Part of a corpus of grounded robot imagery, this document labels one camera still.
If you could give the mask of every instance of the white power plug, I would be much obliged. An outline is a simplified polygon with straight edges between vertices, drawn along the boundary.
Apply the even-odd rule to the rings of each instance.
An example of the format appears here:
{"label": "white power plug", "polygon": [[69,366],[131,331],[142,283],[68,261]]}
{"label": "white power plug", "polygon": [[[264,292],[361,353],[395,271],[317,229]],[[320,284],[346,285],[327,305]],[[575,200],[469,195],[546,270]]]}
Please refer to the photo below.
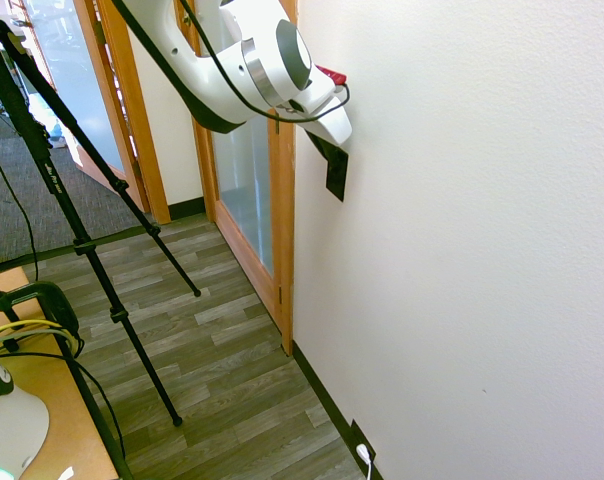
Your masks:
{"label": "white power plug", "polygon": [[364,463],[367,465],[371,464],[371,456],[369,455],[369,449],[366,448],[366,445],[361,443],[357,447],[355,447],[355,451],[358,452],[358,456],[362,459]]}
{"label": "white power plug", "polygon": [[369,474],[367,475],[367,480],[371,480],[371,472],[373,471],[373,462],[371,461],[371,455],[369,455],[369,449],[366,448],[366,445],[361,443],[357,447],[355,447],[355,451],[358,452],[358,456],[362,459],[364,463],[366,463],[369,467]]}

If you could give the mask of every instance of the tripod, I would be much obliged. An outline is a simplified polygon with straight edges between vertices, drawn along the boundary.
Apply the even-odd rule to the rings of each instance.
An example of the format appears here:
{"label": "tripod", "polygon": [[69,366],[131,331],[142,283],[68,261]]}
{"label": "tripod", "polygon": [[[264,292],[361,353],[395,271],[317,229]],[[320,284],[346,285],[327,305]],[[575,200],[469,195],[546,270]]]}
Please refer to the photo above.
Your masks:
{"label": "tripod", "polygon": [[[8,26],[4,22],[0,21],[0,42],[2,46],[20,68],[22,73],[29,79],[35,89],[42,95],[42,98],[49,105],[51,110],[57,115],[57,117],[64,123],[71,133],[78,140],[80,145],[86,150],[91,159],[94,161],[100,172],[106,177],[109,184],[115,190],[122,200],[126,203],[129,209],[137,217],[139,222],[145,228],[146,232],[155,240],[157,245],[160,247],[162,252],[166,255],[169,261],[173,264],[178,273],[182,276],[184,281],[193,291],[196,297],[200,296],[200,291],[193,284],[187,273],[184,271],[182,266],[178,263],[175,257],[171,254],[169,249],[166,247],[164,242],[160,239],[159,233],[160,228],[152,225],[144,214],[138,209],[137,205],[133,202],[131,197],[126,192],[128,184],[120,180],[111,171],[107,163],[100,156],[97,149],[93,146],[89,138],[79,127],[77,120],[73,117],[69,109],[64,105],[60,97],[57,95],[55,90],[49,85],[46,79],[42,76],[38,70],[33,59],[26,53],[22,48],[19,41],[13,36]],[[100,258],[96,253],[96,245],[87,233],[84,225],[78,213],[69,198],[69,195],[62,184],[60,177],[51,161],[51,155],[49,153],[49,145],[45,137],[45,132],[40,124],[31,116],[24,101],[19,88],[13,81],[11,74],[4,63],[4,59],[0,52],[0,100],[9,114],[15,129],[20,133],[24,139],[27,148],[33,157],[33,160],[44,179],[45,184],[51,194],[53,194],[60,205],[64,216],[66,217],[75,239],[73,241],[75,252],[78,255],[86,255],[93,271],[95,272],[102,289],[106,293],[107,298],[111,304],[111,319],[114,323],[120,322],[126,330],[131,343],[133,344],[136,352],[138,353],[140,360],[144,364],[144,367],[151,377],[155,388],[166,409],[168,410],[173,424],[178,426],[182,423],[182,419],[175,411],[171,399],[169,398],[160,378],[158,377],[149,357],[140,342],[131,321],[129,320],[129,314],[122,305],[122,302],[118,298],[118,295],[113,288],[111,281],[102,265]],[[3,311],[10,321],[15,321],[17,315],[12,310],[11,302],[2,301],[3,292],[0,291],[0,310]]]}

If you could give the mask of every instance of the red component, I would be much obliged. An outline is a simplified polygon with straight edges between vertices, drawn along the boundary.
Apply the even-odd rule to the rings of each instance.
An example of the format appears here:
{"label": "red component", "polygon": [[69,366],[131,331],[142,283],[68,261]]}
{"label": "red component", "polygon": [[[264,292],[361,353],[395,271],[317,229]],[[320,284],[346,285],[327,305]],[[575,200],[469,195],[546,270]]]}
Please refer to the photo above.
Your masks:
{"label": "red component", "polygon": [[344,85],[346,83],[346,75],[343,73],[334,72],[333,70],[329,70],[328,68],[324,68],[319,65],[316,65],[316,67],[318,67],[318,70],[333,80],[333,83],[336,85]]}

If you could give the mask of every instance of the white device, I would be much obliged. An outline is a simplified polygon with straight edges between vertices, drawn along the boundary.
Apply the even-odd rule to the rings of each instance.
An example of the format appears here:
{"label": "white device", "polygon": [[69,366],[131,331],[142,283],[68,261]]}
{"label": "white device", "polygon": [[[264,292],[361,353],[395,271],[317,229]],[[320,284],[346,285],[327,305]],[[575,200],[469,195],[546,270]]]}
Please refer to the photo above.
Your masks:
{"label": "white device", "polygon": [[0,480],[18,479],[42,448],[49,412],[38,397],[14,385],[0,365]]}
{"label": "white device", "polygon": [[203,127],[228,133],[256,116],[240,93],[261,112],[275,108],[295,120],[321,116],[300,126],[332,145],[351,135],[336,85],[313,64],[278,0],[221,2],[222,18],[236,43],[217,58],[237,92],[213,58],[198,57],[191,49],[176,24],[173,0],[112,1]]}

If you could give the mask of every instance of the wall outlet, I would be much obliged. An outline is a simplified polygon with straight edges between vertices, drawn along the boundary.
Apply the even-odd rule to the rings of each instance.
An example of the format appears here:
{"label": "wall outlet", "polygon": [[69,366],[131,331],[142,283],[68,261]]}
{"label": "wall outlet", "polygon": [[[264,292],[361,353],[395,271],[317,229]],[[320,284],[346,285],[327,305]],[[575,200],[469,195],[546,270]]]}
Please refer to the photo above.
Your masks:
{"label": "wall outlet", "polygon": [[353,438],[355,440],[355,445],[353,448],[355,448],[355,446],[363,443],[364,445],[366,445],[366,448],[369,450],[369,456],[371,457],[371,461],[375,460],[375,450],[373,450],[373,447],[371,446],[369,441],[366,439],[366,437],[364,436],[364,432],[362,431],[362,429],[360,428],[360,426],[357,424],[357,422],[355,420],[353,420],[351,422],[351,433],[353,434]]}

